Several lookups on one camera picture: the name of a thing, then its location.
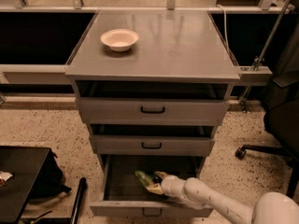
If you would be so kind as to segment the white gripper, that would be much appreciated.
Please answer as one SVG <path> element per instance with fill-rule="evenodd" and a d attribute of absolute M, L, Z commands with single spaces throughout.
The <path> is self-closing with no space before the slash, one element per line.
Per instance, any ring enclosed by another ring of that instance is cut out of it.
<path fill-rule="evenodd" d="M 158 183 L 146 186 L 147 191 L 157 195 L 163 195 L 184 200 L 186 193 L 184 190 L 185 180 L 178 178 L 175 175 L 168 175 L 166 172 L 155 171 L 155 179 L 162 181 L 161 185 Z"/>

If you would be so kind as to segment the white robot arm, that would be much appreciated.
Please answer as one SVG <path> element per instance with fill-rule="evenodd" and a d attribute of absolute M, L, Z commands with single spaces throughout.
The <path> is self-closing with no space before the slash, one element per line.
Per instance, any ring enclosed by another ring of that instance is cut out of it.
<path fill-rule="evenodd" d="M 299 224 L 299 205 L 278 192 L 265 193 L 249 207 L 217 192 L 198 178 L 184 180 L 155 172 L 154 178 L 142 174 L 139 179 L 151 193 L 178 198 L 197 210 L 208 205 L 232 224 Z"/>

